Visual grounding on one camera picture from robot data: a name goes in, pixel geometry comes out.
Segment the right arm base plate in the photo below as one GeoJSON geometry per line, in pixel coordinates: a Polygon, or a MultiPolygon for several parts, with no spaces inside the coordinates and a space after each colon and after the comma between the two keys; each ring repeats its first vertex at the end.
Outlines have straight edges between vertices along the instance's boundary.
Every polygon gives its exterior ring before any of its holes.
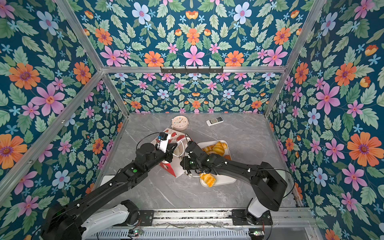
{"type": "Polygon", "coordinates": [[[255,217],[245,209],[233,209],[229,216],[235,226],[272,226],[271,212],[266,211],[261,217],[255,217]]]}

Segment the pale yellow croissant bread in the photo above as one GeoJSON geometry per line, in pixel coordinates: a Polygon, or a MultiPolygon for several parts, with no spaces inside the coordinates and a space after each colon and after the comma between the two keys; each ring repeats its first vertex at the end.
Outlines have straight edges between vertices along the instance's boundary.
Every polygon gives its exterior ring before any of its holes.
{"type": "Polygon", "coordinates": [[[225,148],[224,148],[224,145],[222,142],[217,142],[213,147],[212,147],[212,151],[215,152],[216,154],[220,155],[220,156],[224,156],[225,155],[225,148]]]}

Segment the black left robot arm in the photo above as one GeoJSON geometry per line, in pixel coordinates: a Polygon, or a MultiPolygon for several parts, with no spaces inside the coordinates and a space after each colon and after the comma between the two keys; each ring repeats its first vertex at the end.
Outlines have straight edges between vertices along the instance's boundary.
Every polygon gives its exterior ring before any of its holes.
{"type": "Polygon", "coordinates": [[[136,150],[136,158],[120,169],[107,183],[86,196],[65,204],[51,207],[41,227],[44,240],[80,240],[85,233],[86,220],[101,207],[122,193],[137,186],[149,175],[149,171],[162,161],[172,160],[177,144],[169,144],[165,151],[151,144],[143,144],[136,150]]]}

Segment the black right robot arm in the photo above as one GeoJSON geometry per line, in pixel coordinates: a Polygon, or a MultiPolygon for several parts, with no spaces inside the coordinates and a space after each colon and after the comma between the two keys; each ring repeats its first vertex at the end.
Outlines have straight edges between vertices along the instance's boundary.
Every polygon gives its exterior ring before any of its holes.
{"type": "Polygon", "coordinates": [[[269,163],[248,165],[230,161],[218,154],[207,154],[194,141],[188,142],[186,153],[180,163],[184,170],[241,180],[252,186],[261,205],[271,211],[279,210],[288,184],[269,163]]]}

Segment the white rectangular tray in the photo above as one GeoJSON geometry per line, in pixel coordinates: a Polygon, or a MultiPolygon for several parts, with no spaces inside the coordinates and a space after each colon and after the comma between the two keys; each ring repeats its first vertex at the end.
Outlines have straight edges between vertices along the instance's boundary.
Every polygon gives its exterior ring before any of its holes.
{"type": "MultiPolygon", "coordinates": [[[[222,142],[223,145],[224,145],[224,148],[226,149],[225,150],[225,155],[230,155],[231,156],[231,153],[230,153],[230,150],[229,150],[229,147],[228,147],[228,143],[225,141],[225,140],[216,140],[216,141],[208,141],[208,142],[200,142],[200,143],[197,143],[198,146],[200,148],[204,148],[206,146],[210,146],[210,145],[215,145],[217,142],[222,142]]],[[[218,186],[223,186],[223,185],[229,185],[229,184],[233,184],[235,183],[237,180],[233,177],[230,177],[228,176],[227,174],[222,174],[222,168],[223,166],[225,165],[225,163],[228,163],[230,160],[227,160],[222,162],[221,164],[218,164],[215,166],[215,170],[216,170],[216,174],[212,174],[217,182],[216,184],[213,186],[213,187],[218,187],[218,186]]]]}

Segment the orange swirl fake bread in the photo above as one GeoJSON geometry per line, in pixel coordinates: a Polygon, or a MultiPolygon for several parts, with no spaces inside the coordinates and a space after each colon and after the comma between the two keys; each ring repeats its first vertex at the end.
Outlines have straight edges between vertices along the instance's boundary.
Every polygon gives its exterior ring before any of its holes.
{"type": "Polygon", "coordinates": [[[202,185],[205,187],[213,187],[217,180],[212,174],[202,174],[200,175],[200,180],[202,181],[202,185]]]}

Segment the black hook rail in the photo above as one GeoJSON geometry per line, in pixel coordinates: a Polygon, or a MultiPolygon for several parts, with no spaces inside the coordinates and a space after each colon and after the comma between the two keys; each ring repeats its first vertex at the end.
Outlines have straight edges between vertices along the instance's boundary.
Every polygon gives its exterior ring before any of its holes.
{"type": "Polygon", "coordinates": [[[162,74],[221,74],[223,67],[160,67],[162,74]]]}

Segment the white box on table edge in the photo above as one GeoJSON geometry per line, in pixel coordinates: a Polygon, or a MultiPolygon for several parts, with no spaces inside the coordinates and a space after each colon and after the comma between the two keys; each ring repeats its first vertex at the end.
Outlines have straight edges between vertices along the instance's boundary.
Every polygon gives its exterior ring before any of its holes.
{"type": "Polygon", "coordinates": [[[100,186],[106,184],[107,182],[109,182],[110,180],[112,180],[114,177],[115,177],[115,175],[107,175],[107,176],[104,176],[103,179],[102,179],[102,181],[101,181],[100,186]]]}

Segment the long yellow fake bread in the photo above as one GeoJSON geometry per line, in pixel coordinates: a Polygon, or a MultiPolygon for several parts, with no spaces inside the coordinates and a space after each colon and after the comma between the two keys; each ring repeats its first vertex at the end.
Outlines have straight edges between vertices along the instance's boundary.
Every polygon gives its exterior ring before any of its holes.
{"type": "Polygon", "coordinates": [[[203,151],[206,153],[211,152],[211,151],[213,151],[213,147],[214,147],[214,145],[206,146],[203,148],[203,151]]]}

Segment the white remote control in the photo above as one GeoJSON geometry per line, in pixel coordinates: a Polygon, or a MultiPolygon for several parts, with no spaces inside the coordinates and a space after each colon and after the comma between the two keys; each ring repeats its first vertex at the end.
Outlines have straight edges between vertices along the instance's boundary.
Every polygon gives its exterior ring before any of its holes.
{"type": "Polygon", "coordinates": [[[214,118],[214,119],[210,119],[210,120],[207,120],[206,123],[209,127],[211,126],[215,126],[215,125],[218,125],[218,124],[221,124],[224,122],[224,119],[222,117],[217,117],[217,118],[214,118]]]}

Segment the red white paper bag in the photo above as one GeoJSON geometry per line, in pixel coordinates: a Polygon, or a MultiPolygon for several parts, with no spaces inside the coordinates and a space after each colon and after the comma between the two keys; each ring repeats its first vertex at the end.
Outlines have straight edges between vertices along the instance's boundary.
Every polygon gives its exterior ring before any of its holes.
{"type": "Polygon", "coordinates": [[[186,138],[185,134],[172,130],[170,128],[165,129],[164,133],[168,134],[167,146],[169,146],[170,144],[176,144],[176,149],[172,153],[170,160],[164,160],[159,165],[171,176],[178,178],[185,173],[185,170],[183,169],[180,163],[183,157],[186,156],[185,150],[190,138],[186,138]]]}

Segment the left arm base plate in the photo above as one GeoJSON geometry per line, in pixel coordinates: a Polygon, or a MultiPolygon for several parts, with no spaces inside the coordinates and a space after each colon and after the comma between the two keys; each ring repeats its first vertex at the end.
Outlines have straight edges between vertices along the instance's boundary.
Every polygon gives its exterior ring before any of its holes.
{"type": "Polygon", "coordinates": [[[126,223],[128,226],[152,226],[155,211],[153,210],[137,210],[129,213],[126,223]]]}

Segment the brown croissant fake bread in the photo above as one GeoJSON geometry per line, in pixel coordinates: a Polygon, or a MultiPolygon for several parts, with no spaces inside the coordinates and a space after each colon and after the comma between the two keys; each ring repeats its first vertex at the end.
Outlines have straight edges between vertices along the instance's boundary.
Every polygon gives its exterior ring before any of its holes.
{"type": "Polygon", "coordinates": [[[224,157],[225,159],[227,159],[227,160],[230,160],[230,161],[232,160],[232,158],[231,158],[230,155],[224,155],[223,157],[224,157]]]}

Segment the pink round clock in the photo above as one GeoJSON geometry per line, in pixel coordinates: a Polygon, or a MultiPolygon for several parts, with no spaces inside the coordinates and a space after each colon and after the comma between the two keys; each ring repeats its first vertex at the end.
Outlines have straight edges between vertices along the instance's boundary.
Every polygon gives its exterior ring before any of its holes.
{"type": "Polygon", "coordinates": [[[184,131],[189,126],[189,120],[185,116],[176,116],[172,119],[172,129],[176,131],[184,131]]]}

